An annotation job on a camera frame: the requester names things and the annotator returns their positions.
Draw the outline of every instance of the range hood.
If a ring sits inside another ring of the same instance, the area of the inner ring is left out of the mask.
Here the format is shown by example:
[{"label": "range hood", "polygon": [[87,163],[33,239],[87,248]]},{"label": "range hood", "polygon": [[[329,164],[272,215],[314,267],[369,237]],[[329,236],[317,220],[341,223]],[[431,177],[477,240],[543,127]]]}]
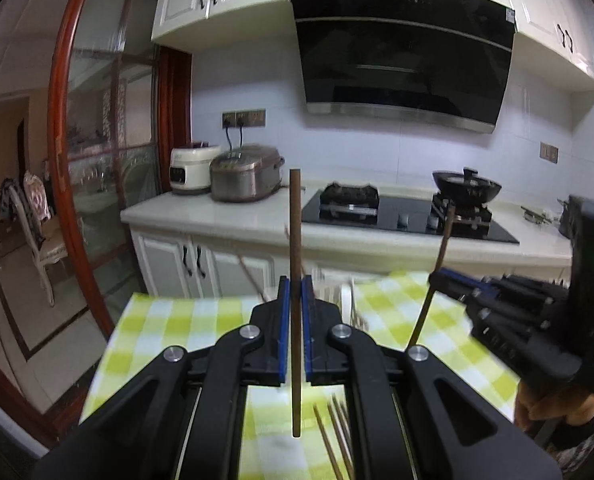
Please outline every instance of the range hood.
[{"label": "range hood", "polygon": [[515,14],[489,0],[291,0],[307,107],[492,133]]}]

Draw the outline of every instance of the white rice cooker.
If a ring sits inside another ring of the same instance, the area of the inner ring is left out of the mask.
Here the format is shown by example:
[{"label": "white rice cooker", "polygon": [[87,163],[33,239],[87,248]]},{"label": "white rice cooker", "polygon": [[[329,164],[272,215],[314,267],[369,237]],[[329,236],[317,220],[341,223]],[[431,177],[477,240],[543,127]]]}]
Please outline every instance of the white rice cooker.
[{"label": "white rice cooker", "polygon": [[221,146],[191,142],[170,152],[170,187],[174,193],[201,194],[211,190],[211,161]]}]

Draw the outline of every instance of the wooden door frame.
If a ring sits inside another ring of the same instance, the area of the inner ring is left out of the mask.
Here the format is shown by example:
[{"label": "wooden door frame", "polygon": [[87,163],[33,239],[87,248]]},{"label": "wooden door frame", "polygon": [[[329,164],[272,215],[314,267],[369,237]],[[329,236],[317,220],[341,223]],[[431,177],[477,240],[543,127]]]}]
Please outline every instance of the wooden door frame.
[{"label": "wooden door frame", "polygon": [[[66,249],[71,255],[77,281],[90,311],[108,339],[114,330],[114,323],[96,284],[93,269],[88,262],[84,242],[78,230],[66,155],[68,69],[75,31],[84,2],[85,0],[68,0],[57,36],[48,88],[48,159],[50,171],[56,183],[55,201]],[[158,95],[155,103],[157,103],[159,173],[162,188],[168,190],[170,189],[168,182],[170,150],[174,146],[185,144],[190,135],[191,62],[187,54],[164,48],[161,51],[157,67]]]}]

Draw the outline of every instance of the wok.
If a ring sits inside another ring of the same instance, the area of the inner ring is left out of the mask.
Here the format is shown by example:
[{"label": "wok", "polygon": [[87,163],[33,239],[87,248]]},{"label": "wok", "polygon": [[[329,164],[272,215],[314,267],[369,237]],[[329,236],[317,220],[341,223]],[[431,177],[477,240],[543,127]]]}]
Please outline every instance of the wok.
[{"label": "wok", "polygon": [[500,184],[478,176],[476,170],[464,168],[463,173],[434,171],[433,178],[441,194],[456,206],[479,206],[493,200],[501,190]]}]

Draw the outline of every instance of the green checkered tablecloth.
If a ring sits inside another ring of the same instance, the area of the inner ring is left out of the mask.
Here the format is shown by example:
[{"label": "green checkered tablecloth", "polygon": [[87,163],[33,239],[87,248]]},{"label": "green checkered tablecloth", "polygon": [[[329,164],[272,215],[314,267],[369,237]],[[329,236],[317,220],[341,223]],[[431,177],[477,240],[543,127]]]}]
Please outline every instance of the green checkered tablecloth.
[{"label": "green checkered tablecloth", "polygon": [[[356,285],[357,309],[381,345],[406,346],[427,290],[427,273],[407,273]],[[259,298],[164,300],[135,295],[114,330],[81,415],[84,420],[169,345],[189,351],[215,343],[218,336],[248,321]],[[420,343],[430,348],[507,417],[512,416],[517,378],[468,337],[464,308],[435,295]],[[291,436],[290,381],[281,388],[251,387],[241,446],[239,478],[244,480],[328,480],[333,470],[313,415],[326,410],[339,386],[302,386],[302,436]]]}]

